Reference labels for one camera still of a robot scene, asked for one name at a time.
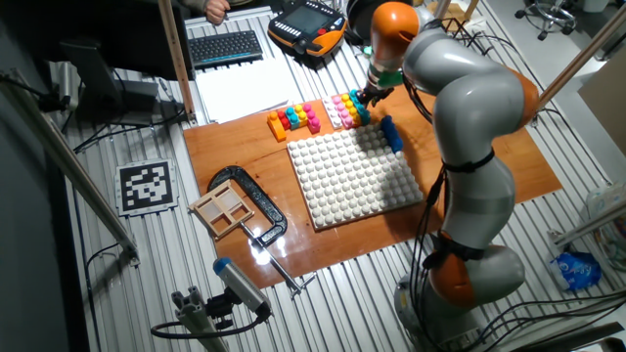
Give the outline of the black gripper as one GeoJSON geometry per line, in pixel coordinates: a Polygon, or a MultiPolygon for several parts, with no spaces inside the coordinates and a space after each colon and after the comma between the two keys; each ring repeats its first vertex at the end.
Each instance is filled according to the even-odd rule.
{"type": "Polygon", "coordinates": [[[356,95],[356,98],[359,105],[363,108],[366,108],[368,104],[370,104],[371,108],[375,109],[380,101],[386,99],[393,92],[393,90],[393,87],[379,89],[368,83],[362,90],[362,93],[358,93],[356,95]]]}

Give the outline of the person's hand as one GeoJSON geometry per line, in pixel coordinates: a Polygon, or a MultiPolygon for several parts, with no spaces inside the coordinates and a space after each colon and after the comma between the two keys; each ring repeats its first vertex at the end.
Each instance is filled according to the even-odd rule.
{"type": "Polygon", "coordinates": [[[210,23],[220,25],[230,10],[231,6],[227,0],[207,0],[203,13],[210,23]]]}

